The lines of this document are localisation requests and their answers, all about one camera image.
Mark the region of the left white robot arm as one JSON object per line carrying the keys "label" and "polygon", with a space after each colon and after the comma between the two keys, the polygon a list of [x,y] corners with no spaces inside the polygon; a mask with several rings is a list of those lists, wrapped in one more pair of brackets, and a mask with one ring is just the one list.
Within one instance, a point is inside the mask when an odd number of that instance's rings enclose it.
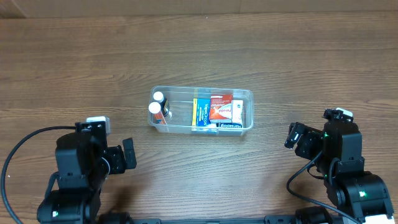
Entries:
{"label": "left white robot arm", "polygon": [[109,147],[105,134],[66,134],[57,139],[55,158],[58,171],[38,207],[39,223],[95,223],[106,178],[137,166],[133,140]]}

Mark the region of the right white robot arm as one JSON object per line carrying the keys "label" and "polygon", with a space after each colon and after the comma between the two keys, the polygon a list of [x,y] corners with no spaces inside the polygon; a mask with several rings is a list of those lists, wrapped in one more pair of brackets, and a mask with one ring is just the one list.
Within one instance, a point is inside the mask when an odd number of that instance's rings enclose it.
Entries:
{"label": "right white robot arm", "polygon": [[322,130],[291,123],[286,148],[316,167],[331,203],[357,222],[384,215],[390,221],[394,209],[387,185],[376,174],[364,170],[362,135],[352,121],[328,121]]}

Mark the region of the white orange plaster box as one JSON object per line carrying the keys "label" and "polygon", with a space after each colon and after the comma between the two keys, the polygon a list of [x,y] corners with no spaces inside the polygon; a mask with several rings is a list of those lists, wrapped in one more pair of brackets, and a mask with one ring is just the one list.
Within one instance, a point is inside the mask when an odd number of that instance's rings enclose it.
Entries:
{"label": "white orange plaster box", "polygon": [[219,123],[220,128],[243,127],[243,100],[232,100],[232,118],[229,123]]}

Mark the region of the orange tube white cap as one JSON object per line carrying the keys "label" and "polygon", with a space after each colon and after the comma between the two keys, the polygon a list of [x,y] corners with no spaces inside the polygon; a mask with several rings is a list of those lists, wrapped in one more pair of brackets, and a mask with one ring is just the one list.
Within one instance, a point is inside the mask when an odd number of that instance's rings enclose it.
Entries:
{"label": "orange tube white cap", "polygon": [[162,113],[162,107],[158,102],[152,102],[149,104],[149,112],[153,115],[154,121],[157,124],[167,124],[165,117]]}

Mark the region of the red white small box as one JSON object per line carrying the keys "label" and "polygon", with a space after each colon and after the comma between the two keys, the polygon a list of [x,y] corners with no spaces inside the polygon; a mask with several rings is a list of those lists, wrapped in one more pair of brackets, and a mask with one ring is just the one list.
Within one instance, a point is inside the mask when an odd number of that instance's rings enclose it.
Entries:
{"label": "red white small box", "polygon": [[211,95],[209,117],[211,123],[231,122],[232,100],[232,95]]}

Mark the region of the clear plastic container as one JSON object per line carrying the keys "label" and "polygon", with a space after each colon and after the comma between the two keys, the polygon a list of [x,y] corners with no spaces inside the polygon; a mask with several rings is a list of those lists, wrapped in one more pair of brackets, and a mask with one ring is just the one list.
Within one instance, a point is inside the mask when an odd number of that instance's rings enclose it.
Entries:
{"label": "clear plastic container", "polygon": [[242,135],[254,124],[249,90],[155,86],[148,122],[160,133]]}

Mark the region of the blue yellow VapoDrops box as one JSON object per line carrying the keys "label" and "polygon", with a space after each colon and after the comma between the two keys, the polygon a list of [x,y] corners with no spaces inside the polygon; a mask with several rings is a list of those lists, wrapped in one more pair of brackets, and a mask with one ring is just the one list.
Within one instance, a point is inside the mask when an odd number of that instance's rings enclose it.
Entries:
{"label": "blue yellow VapoDrops box", "polygon": [[205,127],[211,124],[209,119],[210,104],[210,99],[193,99],[192,126]]}

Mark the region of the black bottle white cap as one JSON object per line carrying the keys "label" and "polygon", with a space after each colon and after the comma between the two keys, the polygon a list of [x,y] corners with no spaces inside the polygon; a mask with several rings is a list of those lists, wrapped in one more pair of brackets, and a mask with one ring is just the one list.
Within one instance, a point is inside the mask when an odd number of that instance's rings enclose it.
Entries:
{"label": "black bottle white cap", "polygon": [[169,101],[161,91],[157,91],[153,94],[153,99],[160,104],[162,114],[164,116],[169,115]]}

